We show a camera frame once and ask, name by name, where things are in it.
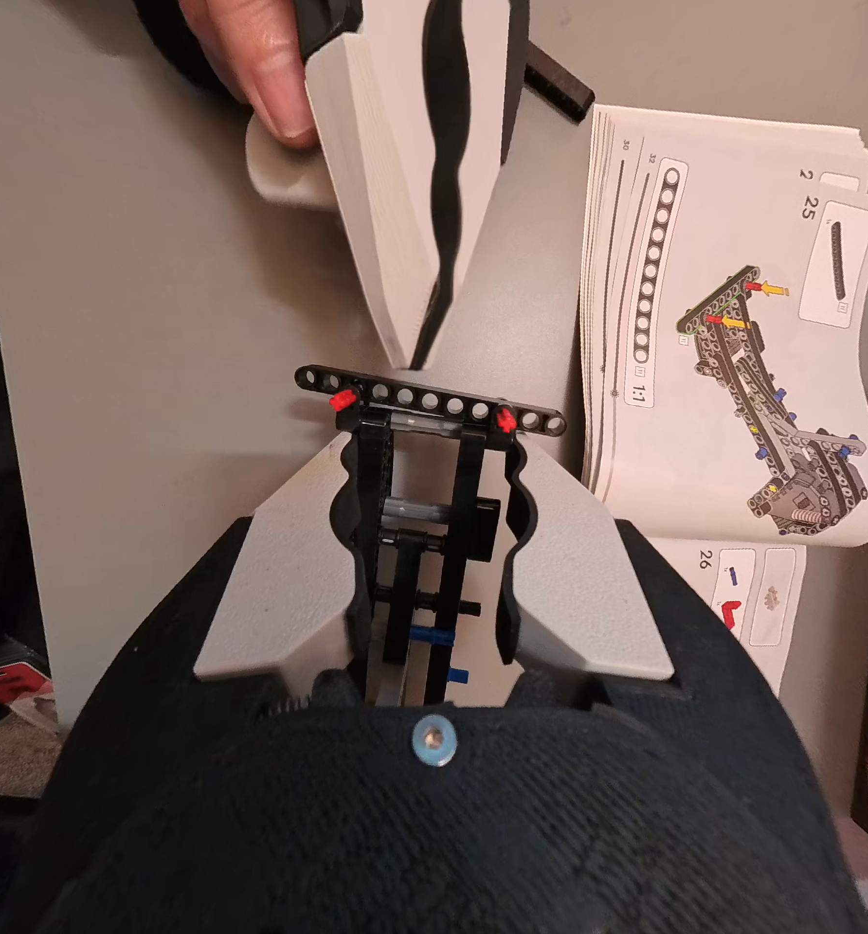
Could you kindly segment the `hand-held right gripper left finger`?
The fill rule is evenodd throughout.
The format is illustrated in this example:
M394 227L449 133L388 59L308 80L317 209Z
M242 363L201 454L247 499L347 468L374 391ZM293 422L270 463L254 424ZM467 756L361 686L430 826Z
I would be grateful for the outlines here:
M368 652L358 439L338 436L253 513L194 665L201 680L312 684Z

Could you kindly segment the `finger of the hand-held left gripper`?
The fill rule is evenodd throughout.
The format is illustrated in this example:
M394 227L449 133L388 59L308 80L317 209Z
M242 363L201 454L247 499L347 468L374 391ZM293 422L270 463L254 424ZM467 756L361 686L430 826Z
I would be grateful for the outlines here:
M359 29L304 63L305 88L358 276L397 369L413 356L439 271L435 146L422 75L430 2L362 2Z
M439 271L413 356L427 367L462 291L524 86L528 1L435 1L422 32L422 77L435 156L430 216Z

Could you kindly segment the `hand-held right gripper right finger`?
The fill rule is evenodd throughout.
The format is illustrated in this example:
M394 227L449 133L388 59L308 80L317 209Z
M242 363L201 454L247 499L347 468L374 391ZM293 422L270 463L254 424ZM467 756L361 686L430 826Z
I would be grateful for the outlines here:
M506 456L510 487L498 597L504 664L667 682L669 652L611 513L532 438Z

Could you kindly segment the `black toy brick frame assembly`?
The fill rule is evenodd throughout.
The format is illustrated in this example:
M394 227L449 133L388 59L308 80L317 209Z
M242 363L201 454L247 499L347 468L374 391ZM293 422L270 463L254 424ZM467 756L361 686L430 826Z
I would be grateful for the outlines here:
M372 615L381 605L387 614L376 703L404 704L414 646L428 647L422 701L441 703L449 683L468 679L466 672L451 665L457 621L482 611L478 602L462 598L467 565L490 562L497 536L500 501L479 493L485 453L508 450L516 430L505 433L495 424L469 425L364 404L352 391L330 397L329 403L337 428L358 439L361 518L353 542L368 581L368 652L356 659L358 674L367 686ZM425 504L392 495L397 432L458 441L449 503Z

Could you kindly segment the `long black holed brick beam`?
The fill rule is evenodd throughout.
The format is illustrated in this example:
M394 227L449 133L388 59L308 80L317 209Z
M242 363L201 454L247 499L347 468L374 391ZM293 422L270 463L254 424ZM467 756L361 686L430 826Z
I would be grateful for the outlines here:
M379 377L338 367L303 365L295 371L294 380L301 390L323 393L331 398L352 391L360 403L462 421L469 425L495 424L505 433L516 430L557 438L568 426L565 416L555 409L448 391L403 378Z

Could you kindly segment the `grey desk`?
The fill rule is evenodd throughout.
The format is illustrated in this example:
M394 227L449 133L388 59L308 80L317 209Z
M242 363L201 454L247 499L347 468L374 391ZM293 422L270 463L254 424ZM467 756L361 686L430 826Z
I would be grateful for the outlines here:
M623 106L857 127L868 2L534 2ZM246 121L129 2L0 2L0 346L60 722L230 523L326 444L309 362L387 363L333 216L252 189ZM861 344L868 391L868 300Z

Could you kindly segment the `person's left hand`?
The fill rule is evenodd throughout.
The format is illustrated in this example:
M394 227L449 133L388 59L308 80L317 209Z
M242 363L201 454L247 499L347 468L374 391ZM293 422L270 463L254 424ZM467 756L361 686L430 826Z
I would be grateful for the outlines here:
M306 91L292 1L180 1L188 28L217 76L284 146L319 138Z

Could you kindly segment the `red white packet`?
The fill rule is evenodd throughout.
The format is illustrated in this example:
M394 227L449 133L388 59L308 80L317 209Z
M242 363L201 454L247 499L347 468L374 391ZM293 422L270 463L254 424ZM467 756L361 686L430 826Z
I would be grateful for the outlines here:
M0 704L32 726L53 735L58 733L48 662L12 637L0 644Z

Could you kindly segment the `white building instruction booklet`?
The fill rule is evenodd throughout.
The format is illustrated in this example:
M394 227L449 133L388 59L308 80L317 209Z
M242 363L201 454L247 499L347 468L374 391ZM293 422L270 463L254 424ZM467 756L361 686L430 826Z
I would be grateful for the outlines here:
M581 479L779 694L811 545L868 542L858 130L597 104Z

